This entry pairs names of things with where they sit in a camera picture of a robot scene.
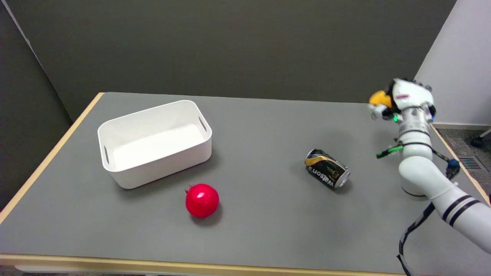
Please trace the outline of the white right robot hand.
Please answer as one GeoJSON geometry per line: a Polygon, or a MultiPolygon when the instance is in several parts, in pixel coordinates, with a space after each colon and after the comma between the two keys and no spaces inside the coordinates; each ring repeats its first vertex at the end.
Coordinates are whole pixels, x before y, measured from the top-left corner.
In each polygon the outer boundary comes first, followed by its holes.
{"type": "Polygon", "coordinates": [[[372,119],[393,120],[401,124],[409,116],[422,116],[433,122],[436,115],[432,88],[416,80],[394,78],[387,88],[372,94],[367,105],[372,119]]]}

